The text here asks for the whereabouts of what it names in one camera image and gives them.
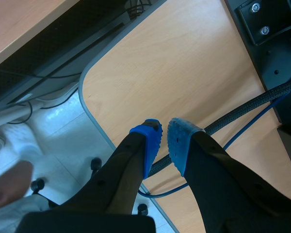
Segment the screw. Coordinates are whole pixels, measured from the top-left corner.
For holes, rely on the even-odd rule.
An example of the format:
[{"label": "screw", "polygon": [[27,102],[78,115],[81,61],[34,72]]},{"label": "screw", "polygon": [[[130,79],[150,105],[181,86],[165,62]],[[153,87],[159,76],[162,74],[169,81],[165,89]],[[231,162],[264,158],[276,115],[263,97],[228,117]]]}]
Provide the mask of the screw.
[{"label": "screw", "polygon": [[262,27],[260,32],[262,35],[267,35],[270,32],[270,28],[268,26]]},{"label": "screw", "polygon": [[254,3],[252,5],[252,7],[250,8],[250,12],[251,13],[256,13],[256,12],[258,12],[260,10],[260,8],[261,8],[260,4]]}]

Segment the tiled floor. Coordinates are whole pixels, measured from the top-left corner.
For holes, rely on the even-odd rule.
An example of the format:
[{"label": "tiled floor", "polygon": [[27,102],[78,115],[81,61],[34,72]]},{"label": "tiled floor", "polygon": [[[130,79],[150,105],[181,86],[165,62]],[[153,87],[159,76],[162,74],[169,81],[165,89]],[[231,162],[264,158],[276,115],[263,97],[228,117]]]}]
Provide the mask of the tiled floor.
[{"label": "tiled floor", "polygon": [[[89,180],[92,158],[99,157],[104,164],[113,152],[84,112],[78,93],[57,108],[34,112],[28,124],[45,154],[35,166],[33,179],[44,177],[47,182],[39,193],[58,204],[72,197]],[[17,160],[7,143],[0,151],[0,174]],[[133,214],[141,203],[148,205],[158,233],[174,232],[149,199],[138,195]]]}]

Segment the black cable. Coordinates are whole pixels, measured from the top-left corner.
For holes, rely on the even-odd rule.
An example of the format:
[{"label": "black cable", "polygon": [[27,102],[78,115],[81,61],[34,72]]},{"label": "black cable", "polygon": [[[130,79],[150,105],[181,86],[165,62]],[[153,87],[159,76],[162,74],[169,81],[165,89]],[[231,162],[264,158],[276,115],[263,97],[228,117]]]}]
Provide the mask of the black cable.
[{"label": "black cable", "polygon": [[140,4],[141,4],[141,8],[142,8],[142,11],[145,11],[145,7],[144,7],[144,4],[142,3],[141,0],[139,0]]},{"label": "black cable", "polygon": [[17,123],[8,122],[8,124],[10,124],[10,125],[19,125],[19,124],[22,124],[22,123],[25,123],[26,121],[28,121],[28,120],[31,118],[32,113],[33,113],[33,109],[32,109],[32,105],[31,105],[31,103],[28,102],[28,104],[29,104],[29,107],[30,107],[30,114],[29,114],[29,116],[26,118],[26,120],[23,120],[23,121],[21,121],[21,122],[17,122]]},{"label": "black cable", "polygon": [[62,104],[64,104],[64,103],[66,103],[66,102],[67,102],[67,101],[68,101],[68,100],[73,96],[73,94],[77,92],[77,90],[78,90],[78,89],[75,89],[75,90],[70,94],[70,96],[68,96],[68,98],[67,98],[65,101],[63,101],[63,102],[61,102],[61,103],[59,103],[59,104],[56,104],[56,105],[54,105],[54,106],[51,106],[51,107],[40,108],[40,109],[50,109],[50,108],[55,108],[55,107],[58,107],[58,106],[60,106],[60,105],[62,105]]},{"label": "black cable", "polygon": [[72,77],[72,76],[76,76],[76,75],[81,75],[82,72],[79,72],[79,73],[75,73],[75,74],[69,74],[69,75],[64,75],[64,76],[38,76],[38,75],[27,75],[27,74],[20,74],[20,73],[15,73],[15,72],[11,72],[11,71],[7,71],[7,70],[2,70],[0,69],[0,72],[2,73],[6,73],[6,74],[13,74],[13,75],[17,75],[17,76],[29,76],[29,77],[33,77],[33,78],[40,78],[40,79],[43,79],[43,78],[47,78],[47,79],[62,79],[62,78],[69,78],[69,77]]},{"label": "black cable", "polygon": [[[278,97],[281,97],[289,92],[291,92],[291,81],[286,82],[277,87],[274,87],[273,89],[270,89],[264,92],[263,94],[253,98],[252,100],[249,100],[248,102],[242,104],[238,108],[225,114],[224,116],[222,116],[221,118],[217,119],[215,122],[207,126],[205,128],[205,131],[209,135],[212,135],[218,130],[220,130],[221,128],[223,128],[224,126],[226,126],[227,124],[240,118],[241,116],[250,112],[251,110],[267,102],[273,101],[277,99]],[[152,165],[152,168],[149,172],[149,177],[163,170],[165,167],[167,167],[171,163],[172,161],[171,161],[171,158],[169,157],[169,154],[161,158],[159,161],[157,161],[156,163]]]}]

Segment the gray desk trim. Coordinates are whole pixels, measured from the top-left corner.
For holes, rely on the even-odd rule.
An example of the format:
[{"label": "gray desk trim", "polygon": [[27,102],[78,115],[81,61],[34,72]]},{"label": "gray desk trim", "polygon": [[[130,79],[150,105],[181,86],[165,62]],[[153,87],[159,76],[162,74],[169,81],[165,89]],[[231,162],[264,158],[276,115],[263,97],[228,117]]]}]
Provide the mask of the gray desk trim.
[{"label": "gray desk trim", "polygon": [[[101,126],[98,124],[96,119],[93,117],[93,115],[90,113],[88,110],[84,98],[83,98],[83,82],[85,79],[85,76],[87,72],[92,68],[92,66],[99,61],[109,50],[111,50],[119,41],[121,41],[129,32],[131,32],[135,27],[137,27],[145,18],[147,18],[151,13],[153,13],[157,8],[159,8],[164,2],[167,0],[159,0],[156,3],[154,3],[149,9],[147,9],[141,16],[139,16],[136,20],[134,20],[131,24],[127,25],[126,28],[108,45],[106,46],[90,63],[85,67],[83,70],[81,77],[80,77],[80,82],[79,82],[79,98],[81,105],[90,118],[90,120],[93,122],[93,124],[98,128],[100,131],[101,135],[104,137],[104,139],[108,142],[110,147],[115,150],[116,147],[113,144],[113,142],[110,140],[110,138],[107,136],[107,134],[104,132],[104,130],[101,128]],[[144,192],[148,192],[147,188],[141,184],[141,188],[143,189]],[[163,217],[166,219],[168,224],[173,228],[175,232],[179,232],[175,225],[172,223],[172,221],[169,219],[169,217],[166,215],[166,213],[162,210],[162,208],[158,205],[158,203],[155,201],[155,199],[151,199],[153,204],[158,208],[160,213],[163,215]]]}]

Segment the black metal frame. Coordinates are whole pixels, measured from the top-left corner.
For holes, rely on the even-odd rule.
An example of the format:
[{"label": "black metal frame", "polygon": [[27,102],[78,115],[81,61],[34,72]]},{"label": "black metal frame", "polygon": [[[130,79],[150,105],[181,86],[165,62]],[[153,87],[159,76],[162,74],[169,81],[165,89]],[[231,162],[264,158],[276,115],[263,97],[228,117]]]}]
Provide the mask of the black metal frame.
[{"label": "black metal frame", "polygon": [[[225,0],[265,90],[291,79],[291,0]],[[254,3],[260,10],[251,13]],[[262,35],[263,26],[270,32]],[[291,94],[276,108],[283,124],[291,122]]]}]

